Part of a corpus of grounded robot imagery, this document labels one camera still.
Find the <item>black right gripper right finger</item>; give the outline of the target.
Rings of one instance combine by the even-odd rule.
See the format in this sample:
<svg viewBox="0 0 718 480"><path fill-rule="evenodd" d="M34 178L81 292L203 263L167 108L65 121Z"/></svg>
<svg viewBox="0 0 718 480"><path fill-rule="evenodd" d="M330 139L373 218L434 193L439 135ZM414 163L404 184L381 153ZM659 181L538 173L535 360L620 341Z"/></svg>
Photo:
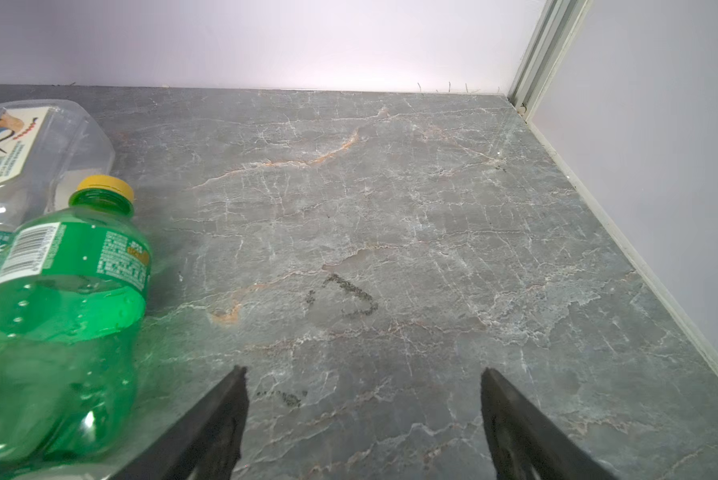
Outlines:
<svg viewBox="0 0 718 480"><path fill-rule="evenodd" d="M481 413L498 479L612 479L498 370L481 375Z"/></svg>

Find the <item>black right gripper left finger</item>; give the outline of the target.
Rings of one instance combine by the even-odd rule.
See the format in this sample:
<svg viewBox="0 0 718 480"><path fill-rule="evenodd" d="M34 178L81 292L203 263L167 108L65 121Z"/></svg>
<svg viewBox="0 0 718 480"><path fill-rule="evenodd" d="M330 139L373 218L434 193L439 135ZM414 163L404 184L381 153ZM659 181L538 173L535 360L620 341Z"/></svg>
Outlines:
<svg viewBox="0 0 718 480"><path fill-rule="evenodd" d="M250 405L247 369L235 366L114 479L229 479L241 459Z"/></svg>

